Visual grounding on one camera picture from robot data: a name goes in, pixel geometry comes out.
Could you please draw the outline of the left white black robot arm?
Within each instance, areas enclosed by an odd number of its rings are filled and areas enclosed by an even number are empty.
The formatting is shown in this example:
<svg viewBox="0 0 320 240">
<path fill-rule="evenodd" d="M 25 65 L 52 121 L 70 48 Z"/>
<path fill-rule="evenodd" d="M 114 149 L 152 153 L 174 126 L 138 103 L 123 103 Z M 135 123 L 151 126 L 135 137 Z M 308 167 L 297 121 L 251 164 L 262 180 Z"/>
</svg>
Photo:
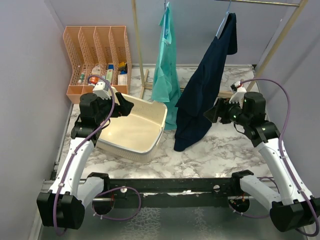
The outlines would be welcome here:
<svg viewBox="0 0 320 240">
<path fill-rule="evenodd" d="M 80 97 L 80 113 L 71 130 L 67 157 L 49 190 L 39 193 L 36 199 L 44 226 L 77 230 L 94 197 L 103 198 L 110 193 L 107 174 L 94 173 L 83 184 L 80 183 L 81 176 L 106 123 L 110 118 L 127 117 L 133 107 L 134 103 L 120 92 L 105 99 L 95 93 Z"/>
</svg>

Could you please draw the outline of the navy blue t shirt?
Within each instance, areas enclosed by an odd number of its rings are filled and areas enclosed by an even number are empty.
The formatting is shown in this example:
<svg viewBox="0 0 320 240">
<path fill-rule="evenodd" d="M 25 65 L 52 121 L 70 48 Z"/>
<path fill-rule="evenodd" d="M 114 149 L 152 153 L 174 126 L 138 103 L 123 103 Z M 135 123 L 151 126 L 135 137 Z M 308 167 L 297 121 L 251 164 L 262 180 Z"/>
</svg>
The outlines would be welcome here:
<svg viewBox="0 0 320 240">
<path fill-rule="evenodd" d="M 237 17 L 229 13 L 220 36 L 211 42 L 175 105 L 177 128 L 173 149 L 176 152 L 200 141 L 211 128 L 212 123 L 204 112 L 214 106 L 218 97 L 227 56 L 237 51 Z"/>
</svg>

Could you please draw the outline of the light blue wire hanger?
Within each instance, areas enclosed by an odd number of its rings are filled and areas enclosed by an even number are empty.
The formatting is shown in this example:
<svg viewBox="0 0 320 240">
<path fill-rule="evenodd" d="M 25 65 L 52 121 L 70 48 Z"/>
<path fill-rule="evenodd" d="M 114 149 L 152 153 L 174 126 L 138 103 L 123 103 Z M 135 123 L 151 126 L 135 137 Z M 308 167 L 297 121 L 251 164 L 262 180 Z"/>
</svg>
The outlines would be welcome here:
<svg viewBox="0 0 320 240">
<path fill-rule="evenodd" d="M 228 2 L 228 7 L 227 7 L 227 9 L 226 9 L 226 12 L 225 12 L 225 15 L 224 15 L 224 17 L 223 17 L 223 20 L 221 21 L 221 23 L 220 23 L 220 25 L 219 25 L 219 28 L 218 28 L 218 30 L 217 30 L 217 32 L 216 32 L 216 35 L 215 35 L 215 36 L 216 36 L 217 38 L 220 38 L 220 35 L 221 35 L 222 31 L 223 31 L 223 28 L 224 28 L 224 26 L 225 26 L 225 24 L 226 24 L 226 22 L 227 22 L 227 19 L 228 19 L 229 13 L 230 13 L 231 2 L 232 2 L 232 0 L 229 0 L 229 2 Z"/>
</svg>

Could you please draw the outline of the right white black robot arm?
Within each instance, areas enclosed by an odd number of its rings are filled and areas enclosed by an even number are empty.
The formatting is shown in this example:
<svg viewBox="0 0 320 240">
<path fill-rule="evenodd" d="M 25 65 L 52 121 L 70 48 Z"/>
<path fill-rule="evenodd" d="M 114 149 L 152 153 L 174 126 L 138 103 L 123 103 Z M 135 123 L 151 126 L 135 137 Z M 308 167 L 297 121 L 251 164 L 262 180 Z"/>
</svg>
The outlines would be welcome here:
<svg viewBox="0 0 320 240">
<path fill-rule="evenodd" d="M 248 193 L 268 211 L 273 225 L 281 232 L 318 224 L 320 199 L 315 198 L 302 183 L 290 158 L 285 155 L 280 132 L 265 119 L 266 100 L 259 92 L 244 93 L 243 103 L 218 98 L 203 115 L 212 123 L 234 123 L 244 129 L 244 135 L 261 154 L 278 186 L 278 192 L 262 183 L 250 171 L 232 174 L 235 180 L 229 189 L 236 195 Z"/>
</svg>

